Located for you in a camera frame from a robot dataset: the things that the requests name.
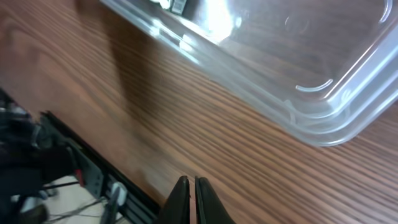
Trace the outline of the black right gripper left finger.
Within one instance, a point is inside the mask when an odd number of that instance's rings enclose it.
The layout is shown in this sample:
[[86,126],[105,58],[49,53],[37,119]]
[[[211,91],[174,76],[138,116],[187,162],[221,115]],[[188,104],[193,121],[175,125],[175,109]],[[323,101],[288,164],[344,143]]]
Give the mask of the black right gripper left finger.
[[181,176],[162,207],[155,224],[190,223],[190,184],[186,175]]

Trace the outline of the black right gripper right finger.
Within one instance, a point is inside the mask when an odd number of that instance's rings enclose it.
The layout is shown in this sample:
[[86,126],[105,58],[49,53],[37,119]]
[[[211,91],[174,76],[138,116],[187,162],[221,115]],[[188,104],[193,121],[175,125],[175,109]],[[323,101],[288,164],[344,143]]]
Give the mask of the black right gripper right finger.
[[197,224],[236,224],[207,178],[195,177],[195,197]]

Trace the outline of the green Zam-Buk ointment box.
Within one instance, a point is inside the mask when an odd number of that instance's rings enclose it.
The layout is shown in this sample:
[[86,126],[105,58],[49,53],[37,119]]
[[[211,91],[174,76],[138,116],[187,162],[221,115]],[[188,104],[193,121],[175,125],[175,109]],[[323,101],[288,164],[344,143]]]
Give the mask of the green Zam-Buk ointment box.
[[162,9],[171,13],[182,15],[185,9],[187,0],[150,0],[153,3],[159,4]]

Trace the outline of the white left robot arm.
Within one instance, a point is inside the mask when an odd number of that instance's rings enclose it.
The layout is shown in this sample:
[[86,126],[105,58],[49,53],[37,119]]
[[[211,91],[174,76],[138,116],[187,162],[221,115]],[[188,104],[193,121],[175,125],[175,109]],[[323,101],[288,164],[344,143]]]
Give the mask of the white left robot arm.
[[44,185],[75,173],[71,154],[63,146],[37,149],[32,143],[35,124],[29,114],[1,91],[1,223],[45,223],[45,205],[23,211],[29,198],[40,197]]

